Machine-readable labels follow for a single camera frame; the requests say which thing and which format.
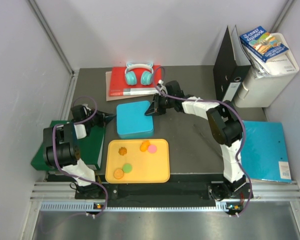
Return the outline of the teal cookie tin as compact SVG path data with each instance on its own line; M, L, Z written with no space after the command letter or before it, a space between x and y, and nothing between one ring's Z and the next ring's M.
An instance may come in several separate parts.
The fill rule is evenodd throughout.
M119 133L118 136L120 139L129 140L129 139L146 139L154 135L154 130L149 131L133 131L131 133L123 132Z

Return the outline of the orange fish shaped cookie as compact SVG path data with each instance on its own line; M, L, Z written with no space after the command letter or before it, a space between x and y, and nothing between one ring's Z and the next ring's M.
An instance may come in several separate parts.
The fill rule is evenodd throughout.
M149 140L145 140L141 143L139 149L141 152L146 152L148 150L148 147L151 145Z

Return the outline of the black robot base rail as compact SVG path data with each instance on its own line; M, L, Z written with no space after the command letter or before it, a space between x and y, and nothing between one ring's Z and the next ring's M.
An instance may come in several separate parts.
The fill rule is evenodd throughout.
M105 190L92 184L80 187L70 183L77 200L103 200L113 208L213 207L216 201L233 199L242 203L252 198L251 185L241 181L234 186L221 173L173 173L165 183L108 183Z

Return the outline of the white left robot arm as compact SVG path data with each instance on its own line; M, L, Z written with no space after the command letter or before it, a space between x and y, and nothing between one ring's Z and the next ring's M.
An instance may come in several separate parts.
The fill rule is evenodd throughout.
M86 104L71 108L73 119L43 130L43 159L50 168L72 177L92 198L104 191L95 170L101 167L106 126L116 117Z

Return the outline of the teal tin lid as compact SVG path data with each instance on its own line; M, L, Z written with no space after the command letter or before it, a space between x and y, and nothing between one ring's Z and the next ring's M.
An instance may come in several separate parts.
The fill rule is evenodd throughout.
M154 130L152 116L145 116L150 102L147 100L119 104L116 107L117 133L132 133Z

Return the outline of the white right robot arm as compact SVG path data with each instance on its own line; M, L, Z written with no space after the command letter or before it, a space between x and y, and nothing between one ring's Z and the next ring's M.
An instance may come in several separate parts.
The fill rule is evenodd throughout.
M177 81L155 85L156 93L146 116L164 115L167 109L201 117L208 121L214 140L220 145L223 159L223 179L209 185L209 194L215 200L235 198L246 184L246 176L241 164L243 123L229 101L204 100L185 95Z

